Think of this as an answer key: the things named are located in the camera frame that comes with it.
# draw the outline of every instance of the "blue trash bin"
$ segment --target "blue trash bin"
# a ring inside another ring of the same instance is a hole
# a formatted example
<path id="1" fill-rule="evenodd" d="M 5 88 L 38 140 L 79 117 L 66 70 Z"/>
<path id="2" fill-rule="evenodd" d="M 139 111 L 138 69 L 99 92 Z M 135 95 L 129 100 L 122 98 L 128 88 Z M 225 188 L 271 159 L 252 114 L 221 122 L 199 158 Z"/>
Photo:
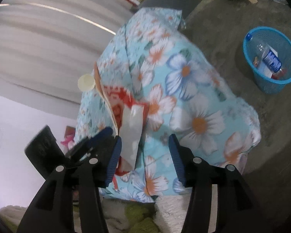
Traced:
<path id="1" fill-rule="evenodd" d="M 249 47 L 246 38 L 243 42 L 244 56 L 250 65 L 255 81 L 258 87 L 267 94 L 276 94 L 280 92 L 286 84 L 291 82 L 291 41 L 280 31 L 270 27 L 257 27 L 249 31 L 253 37 L 257 37 L 268 43 L 273 49 L 278 52 L 278 58 L 282 62 L 283 68 L 287 69 L 287 73 L 280 78 L 274 80 L 260 73 L 253 65 L 256 57 L 255 51 Z"/>

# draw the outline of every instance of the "plastic bottle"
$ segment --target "plastic bottle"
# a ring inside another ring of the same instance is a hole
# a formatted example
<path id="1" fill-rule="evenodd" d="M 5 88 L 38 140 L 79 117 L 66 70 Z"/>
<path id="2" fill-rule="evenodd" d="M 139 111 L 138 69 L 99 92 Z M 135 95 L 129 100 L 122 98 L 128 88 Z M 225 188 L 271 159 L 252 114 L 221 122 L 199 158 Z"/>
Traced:
<path id="1" fill-rule="evenodd" d="M 246 40 L 254 49 L 255 54 L 257 55 L 259 60 L 262 60 L 275 75 L 284 74 L 284 71 L 281 68 L 282 63 L 273 53 L 267 43 L 259 38 L 253 37 L 250 33 L 247 34 Z"/>

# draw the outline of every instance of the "floral fabric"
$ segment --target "floral fabric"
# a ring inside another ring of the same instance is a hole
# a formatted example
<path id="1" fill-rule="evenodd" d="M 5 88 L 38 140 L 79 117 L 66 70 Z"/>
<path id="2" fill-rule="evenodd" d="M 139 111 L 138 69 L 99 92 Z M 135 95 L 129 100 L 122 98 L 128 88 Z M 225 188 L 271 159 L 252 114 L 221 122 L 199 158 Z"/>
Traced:
<path id="1" fill-rule="evenodd" d="M 153 202 L 160 195 L 190 192 L 177 179 L 168 149 L 175 133 L 211 165 L 243 171 L 247 152 L 260 141 L 255 110 L 236 98 L 202 52 L 177 28 L 181 12 L 144 8 L 109 43 L 98 69 L 104 85 L 120 86 L 149 106 L 136 169 L 115 175 L 105 195 Z M 75 141 L 112 126 L 93 89 L 83 94 Z"/>

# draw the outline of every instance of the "curtain fold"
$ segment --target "curtain fold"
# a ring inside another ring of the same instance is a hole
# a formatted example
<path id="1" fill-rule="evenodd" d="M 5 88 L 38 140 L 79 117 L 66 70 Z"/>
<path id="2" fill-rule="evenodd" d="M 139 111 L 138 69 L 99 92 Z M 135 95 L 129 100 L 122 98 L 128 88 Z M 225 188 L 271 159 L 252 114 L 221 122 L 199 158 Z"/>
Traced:
<path id="1" fill-rule="evenodd" d="M 0 77 L 79 103 L 78 78 L 131 16 L 118 0 L 3 0 Z"/>

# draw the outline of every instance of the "thin wire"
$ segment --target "thin wire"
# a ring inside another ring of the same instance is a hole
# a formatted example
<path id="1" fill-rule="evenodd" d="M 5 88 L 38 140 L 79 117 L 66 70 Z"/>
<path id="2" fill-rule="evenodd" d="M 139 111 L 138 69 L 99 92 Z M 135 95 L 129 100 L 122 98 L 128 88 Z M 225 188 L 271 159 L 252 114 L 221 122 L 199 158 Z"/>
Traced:
<path id="1" fill-rule="evenodd" d="M 97 23 L 95 23 L 93 21 L 90 21 L 90 20 L 84 18 L 84 17 L 75 15 L 75 14 L 70 13 L 68 11 L 61 10 L 61 9 L 58 9 L 58 8 L 55 8 L 55 7 L 52 7 L 52 6 L 48 6 L 48 5 L 44 5 L 44 4 L 40 4 L 40 3 L 2 3 L 2 4 L 0 4 L 0 7 L 10 6 L 10 5 L 32 5 L 32 6 L 37 6 L 37 7 L 41 7 L 41 8 L 50 9 L 50 10 L 55 10 L 55 11 L 58 11 L 58 12 L 61 12 L 61 13 L 64 13 L 64 14 L 67 14 L 67 15 L 70 15 L 70 16 L 74 16 L 74 17 L 76 17 L 78 19 L 81 19 L 81 20 L 83 20 L 83 21 L 85 21 L 87 23 L 90 23 L 90 24 L 92 24 L 94 26 L 99 27 L 100 29 L 103 29 L 103 30 L 115 35 L 114 31 L 111 31 L 110 29 L 108 29 L 108 28 L 106 28 L 106 27 L 104 27 L 104 26 L 102 26 L 100 24 L 97 24 Z"/>

